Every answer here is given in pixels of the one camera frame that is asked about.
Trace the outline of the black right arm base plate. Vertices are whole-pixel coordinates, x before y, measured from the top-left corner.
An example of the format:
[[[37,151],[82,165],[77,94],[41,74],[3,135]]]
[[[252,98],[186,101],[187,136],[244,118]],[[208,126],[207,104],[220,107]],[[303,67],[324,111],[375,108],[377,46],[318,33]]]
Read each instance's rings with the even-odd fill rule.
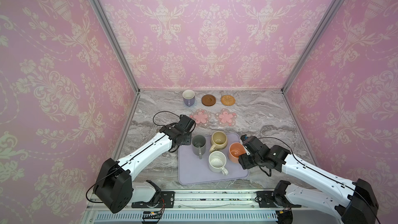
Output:
[[[276,194],[272,191],[256,191],[255,202],[259,204],[260,208],[301,208],[301,205],[292,204],[285,196]]]

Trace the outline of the pink flower silicone coaster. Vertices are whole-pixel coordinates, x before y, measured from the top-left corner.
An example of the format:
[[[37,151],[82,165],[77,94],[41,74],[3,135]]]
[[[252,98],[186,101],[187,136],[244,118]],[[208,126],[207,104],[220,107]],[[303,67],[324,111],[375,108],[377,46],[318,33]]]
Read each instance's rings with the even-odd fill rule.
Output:
[[[216,118],[220,127],[233,127],[236,125],[237,114],[223,108],[216,113]]]

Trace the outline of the orange mug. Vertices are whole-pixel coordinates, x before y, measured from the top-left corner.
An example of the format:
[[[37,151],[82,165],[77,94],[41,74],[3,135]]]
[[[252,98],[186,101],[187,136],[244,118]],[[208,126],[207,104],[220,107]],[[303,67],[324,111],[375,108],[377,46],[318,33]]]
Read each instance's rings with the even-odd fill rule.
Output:
[[[239,156],[243,154],[246,154],[246,150],[241,143],[233,143],[229,147],[229,160],[231,162],[239,164]]]

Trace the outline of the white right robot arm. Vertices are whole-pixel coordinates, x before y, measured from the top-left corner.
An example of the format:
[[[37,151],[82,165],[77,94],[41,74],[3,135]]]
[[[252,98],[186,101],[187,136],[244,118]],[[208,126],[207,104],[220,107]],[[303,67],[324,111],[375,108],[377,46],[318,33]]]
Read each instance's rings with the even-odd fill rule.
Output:
[[[362,180],[352,181],[331,174],[294,155],[281,146],[245,145],[238,157],[244,170],[260,168],[267,176],[278,171],[293,176],[312,189],[281,180],[271,194],[279,207],[309,207],[335,217],[343,224],[378,224],[378,202],[372,186]]]

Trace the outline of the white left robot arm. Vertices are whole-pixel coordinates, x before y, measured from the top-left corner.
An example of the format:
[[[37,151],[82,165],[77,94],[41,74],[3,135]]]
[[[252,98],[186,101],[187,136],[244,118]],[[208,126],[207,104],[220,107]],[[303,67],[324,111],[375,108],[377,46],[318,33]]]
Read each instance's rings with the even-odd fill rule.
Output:
[[[131,154],[115,161],[106,160],[93,185],[93,193],[113,214],[129,203],[157,206],[161,202],[161,189],[153,181],[135,183],[137,175],[165,152],[190,145],[191,128],[180,124],[163,126],[146,144]]]

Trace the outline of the brown wooden round coaster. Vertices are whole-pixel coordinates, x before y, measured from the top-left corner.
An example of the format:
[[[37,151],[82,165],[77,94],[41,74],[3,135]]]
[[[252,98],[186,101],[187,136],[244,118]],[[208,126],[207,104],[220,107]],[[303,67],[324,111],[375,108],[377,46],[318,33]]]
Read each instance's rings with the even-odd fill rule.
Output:
[[[216,97],[211,94],[206,94],[202,97],[202,104],[204,106],[213,106],[216,103]]]

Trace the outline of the woven rattan round coaster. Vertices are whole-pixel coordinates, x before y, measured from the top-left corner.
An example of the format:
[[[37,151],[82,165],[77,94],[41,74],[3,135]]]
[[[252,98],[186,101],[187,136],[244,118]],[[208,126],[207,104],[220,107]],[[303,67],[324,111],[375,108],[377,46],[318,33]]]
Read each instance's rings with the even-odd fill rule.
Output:
[[[233,97],[231,95],[223,95],[220,100],[221,100],[221,103],[225,106],[232,106],[236,102],[235,97]]]

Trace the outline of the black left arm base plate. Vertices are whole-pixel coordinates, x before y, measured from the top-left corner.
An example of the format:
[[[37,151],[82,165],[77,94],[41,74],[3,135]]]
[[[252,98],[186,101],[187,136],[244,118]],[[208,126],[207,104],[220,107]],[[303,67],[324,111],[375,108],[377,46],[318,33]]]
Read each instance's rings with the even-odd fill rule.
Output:
[[[131,204],[131,208],[173,208],[175,203],[174,191],[162,191],[158,201],[154,203],[136,202]]]

